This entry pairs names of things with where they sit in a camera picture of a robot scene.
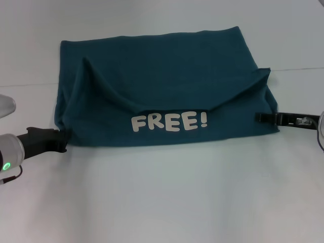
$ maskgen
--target exclamation mark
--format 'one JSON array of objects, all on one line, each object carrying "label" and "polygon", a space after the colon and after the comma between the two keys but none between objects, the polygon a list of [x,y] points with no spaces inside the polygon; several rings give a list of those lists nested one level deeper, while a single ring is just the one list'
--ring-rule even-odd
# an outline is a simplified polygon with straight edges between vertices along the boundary
[{"label": "exclamation mark", "polygon": [[201,113],[201,123],[202,123],[202,127],[203,128],[205,128],[205,127],[207,127],[207,114],[206,114],[206,112],[202,112]]}]

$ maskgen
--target fabric fold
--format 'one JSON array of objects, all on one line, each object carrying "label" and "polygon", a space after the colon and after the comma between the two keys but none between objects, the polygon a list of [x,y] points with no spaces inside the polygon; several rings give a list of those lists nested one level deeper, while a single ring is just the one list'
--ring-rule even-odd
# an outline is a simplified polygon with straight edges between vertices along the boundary
[{"label": "fabric fold", "polygon": [[55,123],[80,146],[211,141],[277,132],[277,103],[238,27],[62,42]]}]

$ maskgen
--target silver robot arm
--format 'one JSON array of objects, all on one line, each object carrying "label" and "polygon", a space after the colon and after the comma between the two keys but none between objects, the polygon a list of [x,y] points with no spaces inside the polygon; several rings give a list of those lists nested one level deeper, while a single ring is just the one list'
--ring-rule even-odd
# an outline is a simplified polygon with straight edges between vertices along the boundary
[{"label": "silver robot arm", "polygon": [[[5,117],[16,110],[14,99],[0,95],[0,118]],[[13,134],[0,135],[0,173],[15,167],[20,167],[22,162],[38,154],[55,151],[66,152],[69,133],[54,129],[27,128],[27,134],[15,136]],[[17,179],[12,176],[0,180],[0,185]]]}]

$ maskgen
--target green led light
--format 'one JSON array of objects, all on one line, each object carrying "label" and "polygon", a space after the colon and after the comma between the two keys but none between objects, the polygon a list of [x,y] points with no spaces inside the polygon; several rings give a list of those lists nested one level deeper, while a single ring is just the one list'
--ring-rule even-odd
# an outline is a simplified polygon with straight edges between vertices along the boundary
[{"label": "green led light", "polygon": [[10,163],[6,163],[2,169],[5,171],[9,169],[10,165],[11,165]]}]

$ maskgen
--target white lettering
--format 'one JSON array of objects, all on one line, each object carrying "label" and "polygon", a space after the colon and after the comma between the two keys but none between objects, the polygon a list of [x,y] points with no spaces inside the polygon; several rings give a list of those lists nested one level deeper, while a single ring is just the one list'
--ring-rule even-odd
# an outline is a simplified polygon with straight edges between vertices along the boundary
[{"label": "white lettering", "polygon": [[159,113],[149,114],[148,117],[147,117],[148,127],[151,130],[153,130],[154,129],[154,124],[155,124],[159,128],[164,128],[164,125],[162,123],[160,123],[161,118],[162,118],[162,116]]},{"label": "white lettering", "polygon": [[183,120],[183,126],[184,126],[184,130],[192,130],[192,129],[197,129],[198,126],[194,125],[191,126],[190,124],[194,124],[197,123],[197,119],[189,119],[189,116],[196,116],[197,113],[195,111],[188,111],[188,112],[184,112],[181,114],[182,116],[182,120]]},{"label": "white lettering", "polygon": [[178,132],[180,131],[180,128],[175,128],[173,126],[180,125],[180,122],[177,120],[171,120],[172,118],[180,118],[179,114],[166,114],[165,120],[166,120],[166,130],[169,132]]},{"label": "white lettering", "polygon": [[138,132],[140,127],[144,127],[146,125],[146,122],[139,121],[139,120],[145,120],[145,119],[146,119],[146,116],[144,116],[144,115],[132,117],[132,126],[133,126],[134,132]]}]

